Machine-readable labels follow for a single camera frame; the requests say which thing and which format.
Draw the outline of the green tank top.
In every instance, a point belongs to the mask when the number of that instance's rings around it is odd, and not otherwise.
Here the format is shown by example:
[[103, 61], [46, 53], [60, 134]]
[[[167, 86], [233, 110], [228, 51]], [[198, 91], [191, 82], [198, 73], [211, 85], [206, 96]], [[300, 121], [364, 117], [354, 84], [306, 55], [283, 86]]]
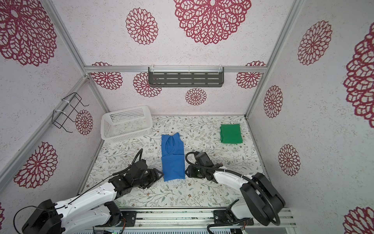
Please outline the green tank top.
[[243, 142], [240, 124], [222, 124], [220, 140], [225, 144], [241, 144]]

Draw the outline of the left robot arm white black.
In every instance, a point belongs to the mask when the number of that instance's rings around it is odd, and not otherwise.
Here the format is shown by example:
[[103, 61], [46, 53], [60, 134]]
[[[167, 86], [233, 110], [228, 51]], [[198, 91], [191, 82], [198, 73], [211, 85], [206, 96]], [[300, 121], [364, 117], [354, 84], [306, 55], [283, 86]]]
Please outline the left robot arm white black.
[[115, 200], [133, 188], [150, 188], [163, 176], [162, 171], [148, 168], [145, 160], [134, 162], [81, 195], [59, 202], [43, 201], [35, 207], [21, 233], [73, 234], [95, 226], [117, 226], [123, 215]]

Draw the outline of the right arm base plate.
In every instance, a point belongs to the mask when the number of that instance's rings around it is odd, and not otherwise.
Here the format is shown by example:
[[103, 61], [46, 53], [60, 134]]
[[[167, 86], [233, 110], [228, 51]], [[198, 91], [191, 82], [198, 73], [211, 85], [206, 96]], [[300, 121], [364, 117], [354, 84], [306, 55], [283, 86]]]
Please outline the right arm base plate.
[[227, 210], [214, 210], [213, 218], [216, 225], [254, 225], [253, 218], [236, 218], [232, 212]]

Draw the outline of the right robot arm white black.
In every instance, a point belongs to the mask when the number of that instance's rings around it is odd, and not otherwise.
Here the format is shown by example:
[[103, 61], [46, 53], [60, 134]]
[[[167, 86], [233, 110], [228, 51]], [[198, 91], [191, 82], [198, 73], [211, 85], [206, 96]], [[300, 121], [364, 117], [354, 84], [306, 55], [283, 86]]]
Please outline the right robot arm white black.
[[215, 223], [209, 228], [252, 225], [254, 220], [264, 226], [281, 224], [279, 212], [285, 207], [285, 201], [264, 174], [243, 175], [221, 163], [214, 164], [205, 152], [188, 152], [185, 160], [189, 165], [185, 171], [188, 177], [225, 185], [242, 195], [224, 211], [215, 211]]

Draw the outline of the blue tank top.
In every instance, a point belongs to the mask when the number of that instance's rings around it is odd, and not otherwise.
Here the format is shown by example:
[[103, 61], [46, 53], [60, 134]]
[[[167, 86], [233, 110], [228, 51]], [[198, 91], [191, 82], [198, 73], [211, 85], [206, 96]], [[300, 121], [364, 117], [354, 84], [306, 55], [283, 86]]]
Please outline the blue tank top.
[[161, 153], [164, 181], [185, 179], [184, 143], [179, 133], [162, 135]]

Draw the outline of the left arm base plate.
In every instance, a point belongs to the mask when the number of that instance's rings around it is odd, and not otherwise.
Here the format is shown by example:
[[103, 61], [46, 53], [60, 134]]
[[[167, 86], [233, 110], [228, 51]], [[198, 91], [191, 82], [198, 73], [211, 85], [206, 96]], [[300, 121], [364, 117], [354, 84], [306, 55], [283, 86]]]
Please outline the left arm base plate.
[[134, 227], [136, 222], [136, 216], [137, 211], [122, 211], [121, 216], [114, 221], [108, 221], [106, 224], [103, 225], [97, 225], [96, 227], [103, 227], [103, 228], [109, 228], [109, 227]]

